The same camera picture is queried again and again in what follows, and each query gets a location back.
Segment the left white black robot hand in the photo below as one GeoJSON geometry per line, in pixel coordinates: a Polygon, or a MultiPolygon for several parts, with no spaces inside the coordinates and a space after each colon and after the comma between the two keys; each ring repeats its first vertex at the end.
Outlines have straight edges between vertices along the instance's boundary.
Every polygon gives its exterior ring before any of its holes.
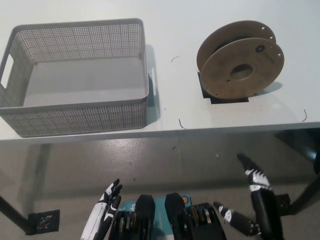
{"type": "Polygon", "coordinates": [[[123,185],[119,182],[118,178],[111,183],[93,207],[80,237],[81,240],[105,238],[122,199],[120,191],[123,185]]]}

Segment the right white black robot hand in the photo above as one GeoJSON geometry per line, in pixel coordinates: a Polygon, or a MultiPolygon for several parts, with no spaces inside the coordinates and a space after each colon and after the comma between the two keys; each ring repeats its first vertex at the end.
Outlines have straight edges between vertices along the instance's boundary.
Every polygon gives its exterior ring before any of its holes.
{"type": "Polygon", "coordinates": [[[265,172],[243,153],[238,153],[237,159],[248,177],[255,221],[220,202],[214,201],[213,206],[225,222],[245,236],[260,236],[263,240],[283,240],[283,227],[277,199],[265,172]]]}

